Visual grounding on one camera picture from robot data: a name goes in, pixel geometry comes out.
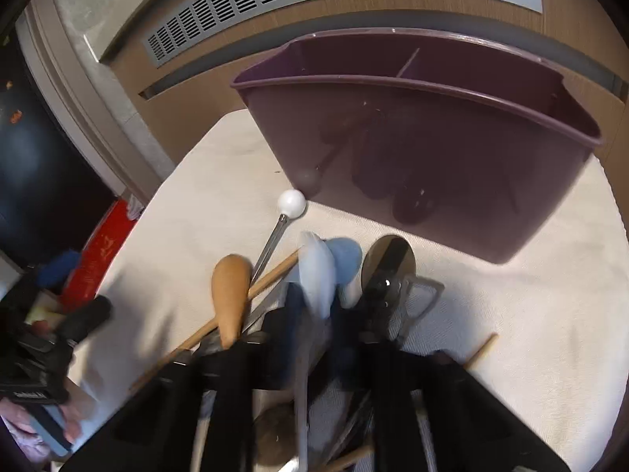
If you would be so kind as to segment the person's left hand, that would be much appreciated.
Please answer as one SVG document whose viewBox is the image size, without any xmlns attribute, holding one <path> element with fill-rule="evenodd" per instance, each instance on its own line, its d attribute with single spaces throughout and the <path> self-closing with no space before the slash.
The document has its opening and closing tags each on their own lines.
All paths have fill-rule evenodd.
<svg viewBox="0 0 629 472">
<path fill-rule="evenodd" d="M 38 334 L 50 331 L 45 321 L 33 323 Z M 64 404 L 16 404 L 1 395 L 1 426 L 9 434 L 12 452 L 35 469 L 54 459 L 66 459 L 82 435 L 81 424 L 94 415 L 95 397 L 66 376 Z"/>
</svg>

